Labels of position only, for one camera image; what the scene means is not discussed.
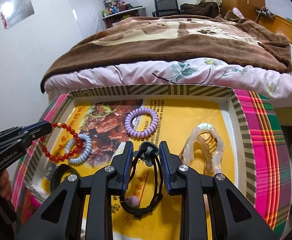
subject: red bead bracelet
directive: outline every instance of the red bead bracelet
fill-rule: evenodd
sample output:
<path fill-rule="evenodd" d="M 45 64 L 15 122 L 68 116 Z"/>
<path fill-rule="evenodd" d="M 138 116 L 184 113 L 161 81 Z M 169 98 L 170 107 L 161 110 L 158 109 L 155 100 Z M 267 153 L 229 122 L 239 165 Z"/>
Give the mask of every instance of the red bead bracelet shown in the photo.
<path fill-rule="evenodd" d="M 77 143 L 77 147 L 73 149 L 73 151 L 70 151 L 69 153 L 65 153 L 63 156 L 53 156 L 46 147 L 46 143 L 45 143 L 45 138 L 44 136 L 40 138 L 40 142 L 41 142 L 41 149 L 44 152 L 44 155 L 49 158 L 52 162 L 58 163 L 59 161 L 63 162 L 65 160 L 68 160 L 69 157 L 73 157 L 75 154 L 78 154 L 81 149 L 82 149 L 82 142 L 81 139 L 78 137 L 78 134 L 76 133 L 76 131 L 74 129 L 71 128 L 70 125 L 67 125 L 66 123 L 56 123 L 53 122 L 52 124 L 53 128 L 64 128 L 66 129 L 75 139 L 76 139 L 76 143 Z"/>

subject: black mesh chair back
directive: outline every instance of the black mesh chair back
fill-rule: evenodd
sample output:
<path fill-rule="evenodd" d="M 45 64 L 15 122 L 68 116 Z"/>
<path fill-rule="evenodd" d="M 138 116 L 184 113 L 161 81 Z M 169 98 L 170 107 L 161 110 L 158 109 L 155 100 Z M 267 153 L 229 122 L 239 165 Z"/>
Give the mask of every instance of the black mesh chair back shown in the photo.
<path fill-rule="evenodd" d="M 177 0 L 155 0 L 156 17 L 180 14 Z"/>

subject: white bed sheet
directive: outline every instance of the white bed sheet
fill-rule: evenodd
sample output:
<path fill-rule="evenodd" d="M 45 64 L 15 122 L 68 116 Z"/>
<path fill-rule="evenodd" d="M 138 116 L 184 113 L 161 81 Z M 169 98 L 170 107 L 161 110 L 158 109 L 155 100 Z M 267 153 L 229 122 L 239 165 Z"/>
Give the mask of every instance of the white bed sheet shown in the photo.
<path fill-rule="evenodd" d="M 292 73 L 280 74 L 251 65 L 229 65 L 214 58 L 186 61 L 145 61 L 54 75 L 44 84 L 52 100 L 73 90 L 137 84 L 204 84 L 258 92 L 274 108 L 292 106 Z"/>

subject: white tabletop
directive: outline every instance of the white tabletop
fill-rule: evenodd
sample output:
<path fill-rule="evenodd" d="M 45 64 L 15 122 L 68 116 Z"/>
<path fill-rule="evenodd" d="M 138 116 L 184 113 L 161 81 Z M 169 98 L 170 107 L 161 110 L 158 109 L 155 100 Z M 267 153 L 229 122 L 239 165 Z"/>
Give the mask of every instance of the white tabletop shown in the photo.
<path fill-rule="evenodd" d="M 125 10 L 125 11 L 122 11 L 122 12 L 119 12 L 119 13 L 113 13 L 113 14 L 107 15 L 106 17 L 103 17 L 102 19 L 110 18 L 112 16 L 115 16 L 115 15 L 118 15 L 118 14 L 123 14 L 123 13 L 126 13 L 126 12 L 135 11 L 135 10 L 138 10 L 138 9 L 141 9 L 141 8 L 143 8 L 143 7 L 140 6 L 140 7 L 129 9 L 129 10 Z"/>

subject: light blue coil hair tie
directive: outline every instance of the light blue coil hair tie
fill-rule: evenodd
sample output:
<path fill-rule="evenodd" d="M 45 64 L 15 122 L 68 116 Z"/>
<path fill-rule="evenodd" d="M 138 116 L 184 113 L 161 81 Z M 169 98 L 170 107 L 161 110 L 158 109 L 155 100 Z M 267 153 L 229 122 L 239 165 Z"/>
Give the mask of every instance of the light blue coil hair tie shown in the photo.
<path fill-rule="evenodd" d="M 84 152 L 78 158 L 69 159 L 69 162 L 71 164 L 84 163 L 85 160 L 88 159 L 89 154 L 91 153 L 92 143 L 91 143 L 90 137 L 87 134 L 84 134 L 84 133 L 78 134 L 78 137 L 81 140 L 84 140 L 86 142 L 86 146 L 83 147 Z M 75 138 L 73 138 L 70 141 L 68 141 L 68 143 L 66 145 L 66 153 L 70 152 L 70 149 L 75 145 L 75 143 L 76 143 L 76 139 Z"/>

